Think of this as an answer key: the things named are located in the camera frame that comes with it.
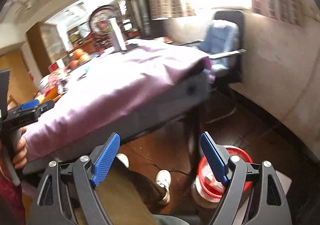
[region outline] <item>blue ribbed pad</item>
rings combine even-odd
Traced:
[[[115,158],[120,146],[120,137],[118,134],[114,134],[108,145],[103,149],[102,154],[93,166],[93,177],[91,183],[93,186],[97,186],[103,182],[109,172],[113,159]]]
[[[210,168],[218,182],[226,185],[229,179],[226,176],[226,164],[220,155],[220,150],[213,146],[214,141],[210,135],[205,132],[201,135],[201,148],[207,158]]]

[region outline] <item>shoe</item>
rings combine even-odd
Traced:
[[[156,184],[165,188],[166,193],[163,199],[159,202],[161,205],[167,205],[170,202],[169,187],[171,184],[171,174],[168,170],[160,170],[156,176]]]
[[[126,168],[129,168],[129,159],[125,154],[119,153],[116,154],[116,157],[125,165]]]

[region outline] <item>metal bolt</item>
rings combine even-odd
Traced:
[[[233,162],[239,162],[239,161],[240,161],[240,157],[237,156],[237,155],[233,155],[233,156],[231,156],[231,160],[232,160]]]
[[[267,168],[269,168],[271,166],[271,163],[269,161],[264,161],[263,165]]]
[[[88,156],[82,156],[80,157],[80,161],[81,162],[87,162],[89,160],[89,157]]]
[[[57,165],[57,162],[56,161],[51,161],[49,163],[49,166],[52,168],[52,167],[55,167]]]

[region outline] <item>purple tablecloth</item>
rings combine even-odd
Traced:
[[[207,54],[185,46],[132,39],[141,48],[94,58],[87,77],[71,74],[70,90],[27,127],[28,161],[38,159],[129,114],[174,86]]]

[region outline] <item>red clothing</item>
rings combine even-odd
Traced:
[[[6,201],[11,213],[17,217],[21,225],[26,224],[25,209],[22,202],[21,185],[15,187],[12,181],[0,172],[0,195]]]

